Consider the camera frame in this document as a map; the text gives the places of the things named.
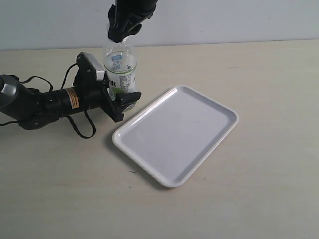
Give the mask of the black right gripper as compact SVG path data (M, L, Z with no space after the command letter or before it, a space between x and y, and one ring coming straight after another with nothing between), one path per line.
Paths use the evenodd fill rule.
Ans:
M132 13L152 17L157 3L158 0L117 0L108 11L108 38L113 42L121 42L130 35L136 35L142 27L143 18L130 15L121 23L121 16L123 13Z

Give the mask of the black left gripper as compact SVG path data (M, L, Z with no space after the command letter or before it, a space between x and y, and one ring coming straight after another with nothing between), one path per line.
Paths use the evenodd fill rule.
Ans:
M136 102L141 98L142 93L117 93L115 100L112 101L108 89L109 78L107 72L104 72L103 79L91 84L84 83L77 73L73 83L79 99L79 109L81 111L101 108L114 122L120 122L124 118L124 114L120 111L129 111Z

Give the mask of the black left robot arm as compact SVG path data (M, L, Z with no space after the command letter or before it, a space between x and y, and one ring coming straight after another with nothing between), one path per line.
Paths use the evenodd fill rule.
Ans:
M94 76L76 74L73 86L48 92L27 88L15 75L0 77L0 111L16 120L26 130L39 129L63 117L90 109L101 108L114 122L124 118L124 110L138 101L141 92L118 93L111 99L107 89L107 76L96 80Z

